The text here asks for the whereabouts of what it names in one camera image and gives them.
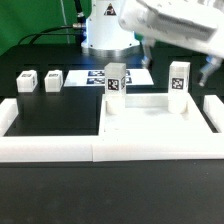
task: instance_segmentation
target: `tall white block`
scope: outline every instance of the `tall white block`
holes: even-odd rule
[[[125,108],[126,64],[109,63],[105,66],[106,108],[110,114],[119,114]]]
[[[46,92],[60,92],[63,74],[60,70],[49,71],[44,79]]]
[[[168,110],[184,113],[187,109],[190,63],[174,61],[170,65],[168,84]]]
[[[23,71],[16,79],[18,92],[33,92],[38,81],[34,70]]]

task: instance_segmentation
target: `white tray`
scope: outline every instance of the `white tray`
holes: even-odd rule
[[[103,95],[99,135],[149,135],[150,133],[211,133],[190,94],[183,114],[168,111],[168,94],[127,94],[119,115],[106,111]]]

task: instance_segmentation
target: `black and white pattern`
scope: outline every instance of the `black and white pattern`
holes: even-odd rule
[[[172,78],[172,89],[183,89],[183,88],[184,88],[184,79]]]
[[[125,88],[125,84],[126,84],[126,77],[123,77],[121,79],[121,89],[124,89]]]
[[[118,79],[108,79],[108,90],[119,90],[119,80]]]
[[[132,83],[131,77],[126,77],[126,84],[131,84],[131,83]]]
[[[88,76],[105,76],[104,71],[89,71]]]
[[[22,77],[30,77],[31,74],[23,74]]]
[[[58,74],[49,74],[49,77],[57,77]]]
[[[105,79],[104,78],[88,78],[86,84],[93,85],[93,84],[101,84],[104,85]]]

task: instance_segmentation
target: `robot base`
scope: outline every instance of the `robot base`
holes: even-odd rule
[[[82,46],[82,53],[99,57],[122,57],[130,54],[136,54],[141,51],[140,45],[132,46],[121,50],[103,50]]]

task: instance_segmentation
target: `white card with markers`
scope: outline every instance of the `white card with markers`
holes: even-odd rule
[[[104,85],[104,70],[71,70],[65,80],[64,87]],[[126,85],[153,85],[153,81],[147,69],[127,69]]]

